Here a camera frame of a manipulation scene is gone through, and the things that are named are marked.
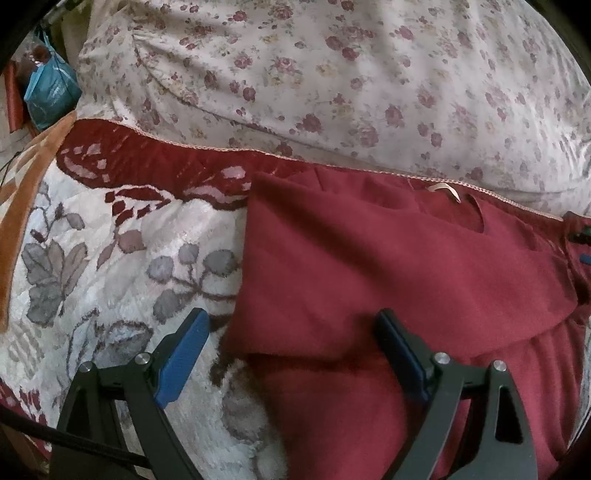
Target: leaf pattern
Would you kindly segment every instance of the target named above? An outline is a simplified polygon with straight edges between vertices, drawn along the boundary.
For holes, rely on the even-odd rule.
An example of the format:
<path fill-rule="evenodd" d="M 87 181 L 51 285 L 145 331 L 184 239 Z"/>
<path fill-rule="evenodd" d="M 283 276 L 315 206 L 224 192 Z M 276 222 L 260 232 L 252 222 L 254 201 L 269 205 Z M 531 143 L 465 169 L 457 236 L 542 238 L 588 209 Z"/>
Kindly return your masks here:
<path fill-rule="evenodd" d="M 40 326 L 52 326 L 59 307 L 72 293 L 89 260 L 86 244 L 76 245 L 66 257 L 52 240 L 47 248 L 26 244 L 21 258 L 27 268 L 30 304 L 27 318 Z"/>
<path fill-rule="evenodd" d="M 63 218 L 64 216 L 64 204 L 62 202 L 57 204 L 56 211 L 53 214 L 56 220 Z"/>
<path fill-rule="evenodd" d="M 53 277 L 60 278 L 61 271 L 64 268 L 64 251 L 55 240 L 52 240 L 47 249 L 47 256 L 51 263 L 51 273 Z"/>
<path fill-rule="evenodd" d="M 181 265 L 191 265 L 197 262 L 199 257 L 199 246 L 194 244 L 184 244 L 178 249 L 178 261 Z"/>
<path fill-rule="evenodd" d="M 109 245 L 104 247 L 102 252 L 99 254 L 98 260 L 96 261 L 96 269 L 97 270 L 100 268 L 100 266 L 103 263 L 105 263 L 108 259 L 111 258 L 111 255 L 113 254 L 113 250 L 115 249 L 115 245 L 116 245 L 116 241 L 113 240 Z"/>
<path fill-rule="evenodd" d="M 76 245 L 64 260 L 64 269 L 61 272 L 61 287 L 64 296 L 68 296 L 74 290 L 78 279 L 88 265 L 89 260 L 85 258 L 88 254 L 86 244 Z"/>
<path fill-rule="evenodd" d="M 68 378 L 71 380 L 76 374 L 78 366 L 83 361 L 91 360 L 92 352 L 99 341 L 99 337 L 104 331 L 96 323 L 100 315 L 100 310 L 95 307 L 82 316 L 81 320 L 75 325 L 72 334 L 68 339 L 68 349 L 66 353 L 66 369 Z"/>
<path fill-rule="evenodd" d="M 228 369 L 236 361 L 232 355 L 227 354 L 224 351 L 220 351 L 217 354 L 217 358 L 209 369 L 209 381 L 215 387 L 220 388 Z"/>
<path fill-rule="evenodd" d="M 39 282 L 29 290 L 30 305 L 27 318 L 41 326 L 53 325 L 53 319 L 61 304 L 61 286 L 51 277 Z"/>
<path fill-rule="evenodd" d="M 92 359 L 99 368 L 125 365 L 145 351 L 153 334 L 145 323 L 117 320 L 99 335 Z"/>
<path fill-rule="evenodd" d="M 82 217 L 77 213 L 66 214 L 66 220 L 68 220 L 70 226 L 75 230 L 82 230 L 85 227 Z"/>
<path fill-rule="evenodd" d="M 215 250 L 205 257 L 203 266 L 218 277 L 227 277 L 238 269 L 238 261 L 230 250 Z"/>
<path fill-rule="evenodd" d="M 51 278 L 53 267 L 41 245 L 26 244 L 22 249 L 21 258 L 27 268 L 27 281 L 31 285 Z"/>
<path fill-rule="evenodd" d="M 158 283 L 168 283 L 173 277 L 174 261 L 170 257 L 154 258 L 148 266 L 148 276 Z"/>
<path fill-rule="evenodd" d="M 259 440 L 268 423 L 267 413 L 254 384 L 248 369 L 242 368 L 230 379 L 228 391 L 222 400 L 224 427 L 230 435 L 245 443 Z"/>
<path fill-rule="evenodd" d="M 139 230 L 128 230 L 120 234 L 117 243 L 124 254 L 132 254 L 146 248 L 142 241 L 142 232 Z"/>
<path fill-rule="evenodd" d="M 168 288 L 158 296 L 154 303 L 154 317 L 160 323 L 164 323 L 165 320 L 182 310 L 186 304 L 187 301 L 184 300 L 181 294 L 176 293 L 172 288 Z"/>
<path fill-rule="evenodd" d="M 47 195 L 48 191 L 49 191 L 49 188 L 47 186 L 47 183 L 44 180 L 42 180 L 41 183 L 39 184 L 37 194 L 38 195 Z"/>

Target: blue gripper pad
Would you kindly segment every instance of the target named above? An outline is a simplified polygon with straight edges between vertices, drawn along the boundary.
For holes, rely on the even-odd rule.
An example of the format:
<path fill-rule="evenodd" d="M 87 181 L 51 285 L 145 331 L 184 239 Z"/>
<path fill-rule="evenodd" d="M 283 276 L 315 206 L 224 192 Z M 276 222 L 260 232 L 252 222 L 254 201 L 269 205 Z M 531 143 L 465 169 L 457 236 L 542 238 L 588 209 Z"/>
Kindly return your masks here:
<path fill-rule="evenodd" d="M 160 408 L 166 407 L 170 402 L 178 399 L 191 370 L 209 337 L 209 316 L 205 310 L 194 309 L 191 313 L 198 312 L 191 322 L 191 314 L 183 322 L 176 333 L 182 338 L 178 341 L 164 366 L 158 375 L 158 390 L 154 399 Z"/>

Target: red fabric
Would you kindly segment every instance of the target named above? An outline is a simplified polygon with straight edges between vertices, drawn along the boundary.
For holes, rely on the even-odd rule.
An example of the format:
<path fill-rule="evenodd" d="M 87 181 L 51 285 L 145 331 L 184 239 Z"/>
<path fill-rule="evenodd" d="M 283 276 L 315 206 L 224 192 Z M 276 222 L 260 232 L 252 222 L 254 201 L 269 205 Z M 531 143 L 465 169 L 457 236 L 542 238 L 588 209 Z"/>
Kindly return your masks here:
<path fill-rule="evenodd" d="M 8 126 L 12 133 L 22 128 L 25 117 L 25 108 L 17 83 L 16 62 L 9 61 L 2 74 L 6 88 Z"/>
<path fill-rule="evenodd" d="M 88 154 L 90 139 L 99 148 Z M 97 119 L 78 120 L 56 157 L 58 168 L 91 189 L 118 189 L 118 196 L 136 198 L 129 186 L 150 185 L 184 202 L 203 199 L 219 210 L 246 205 L 250 177 L 255 172 L 287 177 L 311 167 L 303 161 L 257 151 L 169 144 Z"/>
<path fill-rule="evenodd" d="M 383 307 L 434 351 L 507 362 L 540 479 L 566 451 L 590 312 L 589 267 L 578 262 L 589 248 L 565 235 L 582 219 L 545 218 L 463 187 L 458 205 L 424 185 L 325 167 L 253 179 L 225 346 L 266 389 L 291 480 L 380 480 L 406 438 L 404 399 L 371 336 Z"/>

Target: black cable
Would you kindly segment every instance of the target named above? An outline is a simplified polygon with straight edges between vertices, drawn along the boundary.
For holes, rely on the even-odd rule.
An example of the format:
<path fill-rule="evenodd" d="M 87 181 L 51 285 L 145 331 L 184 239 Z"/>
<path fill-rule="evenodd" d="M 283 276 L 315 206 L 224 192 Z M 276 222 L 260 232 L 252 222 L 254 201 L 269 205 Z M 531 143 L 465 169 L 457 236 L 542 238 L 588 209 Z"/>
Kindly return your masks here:
<path fill-rule="evenodd" d="M 14 413 L 3 405 L 0 405 L 0 423 L 24 433 L 25 435 L 45 440 L 46 442 L 59 445 L 60 447 L 70 448 L 78 452 L 90 453 L 91 455 L 98 455 L 110 460 L 131 463 L 132 465 L 148 469 L 151 468 L 150 462 L 143 455 L 126 452 L 103 443 L 93 442 L 92 440 L 78 435 L 72 435 L 71 433 L 60 432 L 59 430 L 41 425 L 36 421 Z"/>
<path fill-rule="evenodd" d="M 16 152 L 10 160 L 3 166 L 6 170 L 4 171 L 4 176 L 2 177 L 2 182 L 0 183 L 0 189 L 4 186 L 4 180 L 6 180 L 6 175 L 8 175 L 8 170 L 10 170 L 10 164 L 13 162 L 15 158 L 17 158 L 22 153 L 22 150 Z"/>

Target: red towel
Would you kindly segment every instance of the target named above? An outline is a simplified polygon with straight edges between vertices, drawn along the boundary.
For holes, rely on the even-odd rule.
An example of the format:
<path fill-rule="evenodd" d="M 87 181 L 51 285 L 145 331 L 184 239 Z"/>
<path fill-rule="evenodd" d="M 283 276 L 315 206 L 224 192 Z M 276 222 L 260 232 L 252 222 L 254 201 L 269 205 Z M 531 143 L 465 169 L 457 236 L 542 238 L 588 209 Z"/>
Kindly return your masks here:
<path fill-rule="evenodd" d="M 381 480 L 399 451 L 410 412 L 371 335 L 384 307 L 433 351 L 508 364 L 540 479 L 566 451 L 590 313 L 591 267 L 578 262 L 589 247 L 566 241 L 581 219 L 560 222 L 464 187 L 458 204 L 425 185 L 325 167 L 253 180 L 225 346 L 266 390 L 290 480 Z"/>

